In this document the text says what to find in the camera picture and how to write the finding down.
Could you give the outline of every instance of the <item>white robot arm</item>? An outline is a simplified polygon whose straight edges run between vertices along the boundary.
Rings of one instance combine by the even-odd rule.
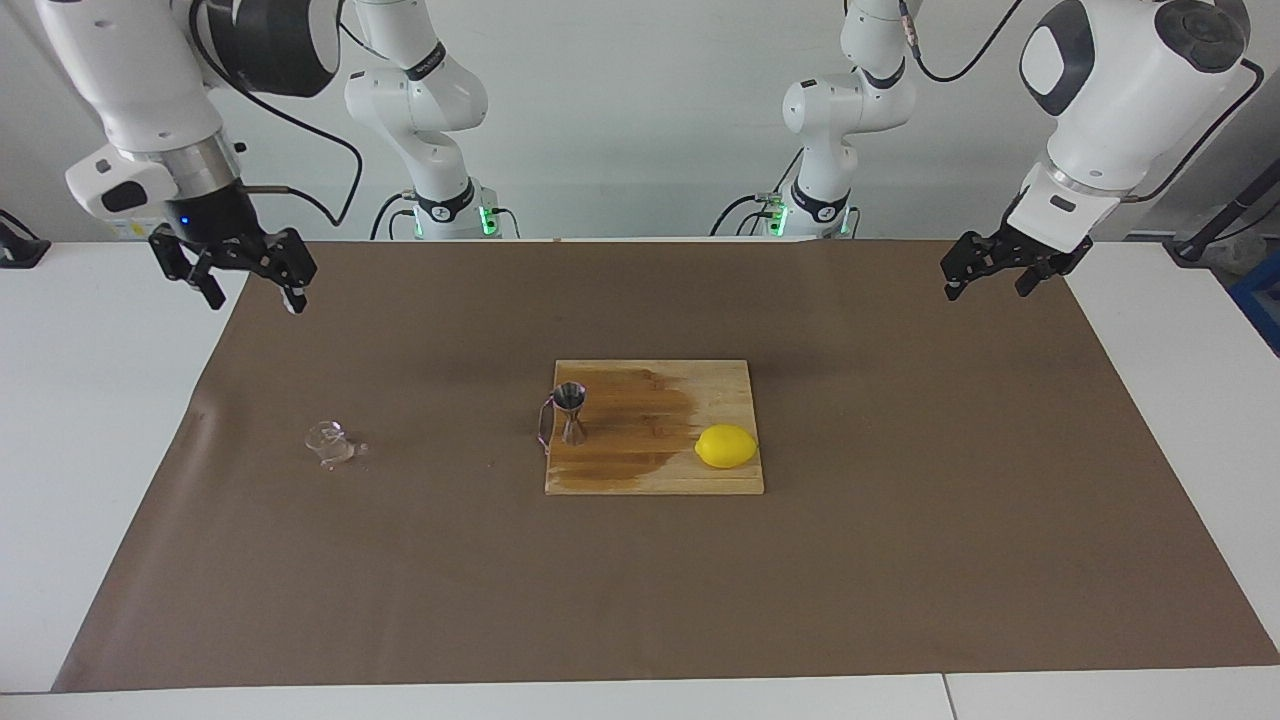
[[[369,46],[396,68],[347,81],[347,110],[399,152],[413,179],[417,227],[430,240],[498,236],[497,193],[467,174],[445,132],[489,111],[480,79],[449,55],[420,0],[355,0]]]
[[[37,0],[54,50],[108,140],[67,172],[72,193],[100,218],[163,204],[169,222],[150,238],[161,270],[214,309],[225,296],[212,268],[270,279],[301,313],[316,266],[297,231],[259,225],[206,94],[206,79],[221,76],[197,59],[191,31],[242,88],[311,96],[337,72],[338,3]]]
[[[920,4],[908,3],[913,14]],[[899,0],[852,0],[840,44],[856,65],[854,72],[787,90],[782,117],[804,141],[804,155],[771,232],[828,237],[840,229],[858,168],[858,151],[847,136],[899,127],[915,109],[915,86],[904,77],[906,40]]]
[[[1057,131],[991,237],[966,233],[942,261],[947,296],[1027,268],[1016,288],[1070,273],[1088,233],[1235,79],[1249,41],[1242,0],[1064,0],[1023,50],[1021,76]]]

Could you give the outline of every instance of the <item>metal jigger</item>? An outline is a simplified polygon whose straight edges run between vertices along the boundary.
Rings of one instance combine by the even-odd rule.
[[[564,445],[582,445],[586,442],[586,430],[582,429],[577,414],[585,404],[586,386],[582,383],[564,383],[547,396],[538,415],[538,442],[548,455],[552,452],[552,433],[556,432],[556,413],[550,409],[554,407],[564,414],[564,433],[561,436]]]
[[[564,414],[564,433],[561,438],[564,445],[582,445],[586,442],[586,430],[577,419],[577,414],[586,404],[586,387],[581,383],[564,383],[552,391],[552,405]]]

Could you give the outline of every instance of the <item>brown paper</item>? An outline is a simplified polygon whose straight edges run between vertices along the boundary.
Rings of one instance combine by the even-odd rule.
[[[1061,281],[948,304],[938,243],[314,250],[305,315],[244,291],[58,691],[1280,662]],[[746,359],[768,492],[544,496],[561,357]],[[321,470],[325,419],[370,455]]]

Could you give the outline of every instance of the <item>white table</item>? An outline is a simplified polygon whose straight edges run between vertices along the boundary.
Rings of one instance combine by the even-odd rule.
[[[224,275],[232,301],[242,279]],[[1002,282],[996,278],[986,282]],[[1280,361],[1207,272],[1100,245],[1070,278],[1272,638],[1280,638]],[[0,274],[0,692],[46,691],[228,310],[141,245],[59,245]],[[23,696],[0,717],[1280,716],[1280,669],[820,680],[269,688]]]

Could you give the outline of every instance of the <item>lemon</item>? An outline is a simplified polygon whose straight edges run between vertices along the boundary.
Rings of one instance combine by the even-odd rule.
[[[712,468],[727,470],[755,457],[755,438],[737,425],[712,425],[703,430],[694,452]]]

